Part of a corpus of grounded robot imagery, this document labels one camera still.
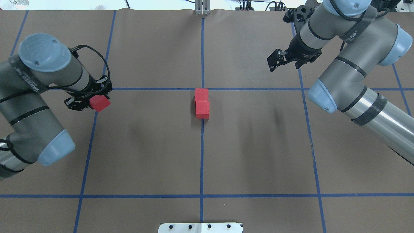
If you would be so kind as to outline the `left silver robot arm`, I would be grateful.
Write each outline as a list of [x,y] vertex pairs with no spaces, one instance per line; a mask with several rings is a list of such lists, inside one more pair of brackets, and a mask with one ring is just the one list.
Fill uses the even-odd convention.
[[110,105],[110,70],[98,80],[78,59],[78,50],[68,48],[47,33],[28,35],[18,53],[1,62],[1,114],[13,132],[1,138],[1,180],[11,178],[36,162],[49,166],[75,149],[63,128],[41,97],[51,89],[63,90],[71,97],[64,101],[71,110],[85,108],[97,112]]

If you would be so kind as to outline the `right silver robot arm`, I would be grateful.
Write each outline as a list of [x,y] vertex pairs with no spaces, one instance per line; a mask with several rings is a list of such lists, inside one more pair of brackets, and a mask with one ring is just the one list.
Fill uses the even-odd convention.
[[340,38],[346,46],[309,89],[308,99],[328,113],[343,112],[412,165],[413,117],[363,83],[375,66],[392,65],[404,56],[412,37],[369,0],[301,5],[288,9],[283,20],[294,24],[296,34],[286,50],[276,49],[267,58],[270,71],[290,62],[297,69],[315,62],[324,46]]

